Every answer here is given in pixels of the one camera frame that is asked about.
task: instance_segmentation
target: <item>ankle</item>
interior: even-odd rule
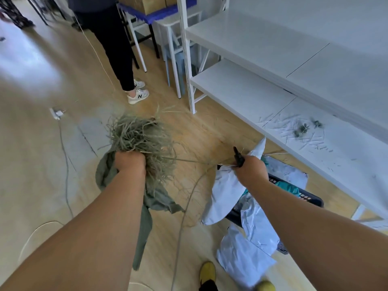
[[[131,98],[135,98],[136,97],[136,90],[132,90],[132,91],[128,91],[128,96],[131,97]]]

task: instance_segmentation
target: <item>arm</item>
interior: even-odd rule
[[[35,250],[0,287],[127,290],[140,226],[145,158],[117,152],[119,173],[79,215]]]
[[[317,290],[388,290],[386,235],[280,189],[262,161],[245,158],[239,181]]]

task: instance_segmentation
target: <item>white sneaker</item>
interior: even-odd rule
[[[133,79],[133,83],[135,85],[135,89],[141,89],[146,86],[146,83],[143,81],[137,81],[136,79]]]
[[[128,103],[131,104],[131,105],[136,104],[137,102],[139,102],[141,100],[144,100],[149,95],[148,90],[138,89],[138,90],[135,90],[135,91],[136,91],[136,96],[134,98],[132,98],[131,96],[127,95]]]

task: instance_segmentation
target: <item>scissors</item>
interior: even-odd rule
[[[237,150],[237,148],[235,146],[233,146],[233,151],[234,151],[234,159],[236,160],[236,164],[218,164],[217,165],[217,170],[219,170],[221,168],[221,166],[237,166],[237,167],[241,167],[243,164],[244,164],[244,161],[245,161],[245,158],[244,156],[242,156],[242,154]]]

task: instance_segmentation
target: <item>light wood flooring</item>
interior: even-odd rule
[[[178,99],[167,85],[164,62],[152,49],[142,46],[148,68],[135,69],[135,76],[146,82],[150,97],[134,106],[125,94],[94,35],[86,35],[95,47],[113,85],[92,47],[82,33],[58,18],[45,26],[24,0],[17,6],[36,27],[21,31],[13,24],[0,22],[0,284],[15,270],[20,260],[58,230],[57,222],[71,216],[65,202],[66,165],[58,122],[49,108],[66,110],[60,124],[69,159],[69,200],[75,214],[98,194],[94,172],[109,143],[105,125],[110,116],[123,111],[141,116],[155,114],[157,108],[171,107],[161,118],[171,126],[180,157],[219,163],[233,156],[232,146],[249,151],[262,135],[210,98],[196,105],[197,114],[188,108],[187,96]],[[280,151],[267,141],[265,152]],[[307,189],[320,196],[328,210],[350,217],[356,201],[290,155],[278,159],[309,174]],[[180,162],[175,179],[167,185],[170,195],[183,207],[194,183],[207,166]],[[215,172],[211,170],[193,195],[184,223],[175,290],[197,290],[198,271],[205,260],[215,260],[228,221],[213,226],[199,225],[203,208],[211,194]],[[131,281],[142,282],[154,290],[170,290],[175,251],[182,213],[152,212],[153,230],[138,272]],[[278,290],[311,290],[290,255],[274,254],[278,263],[267,277]],[[216,263],[219,290],[237,290],[233,281]],[[129,290],[146,290],[130,285]]]

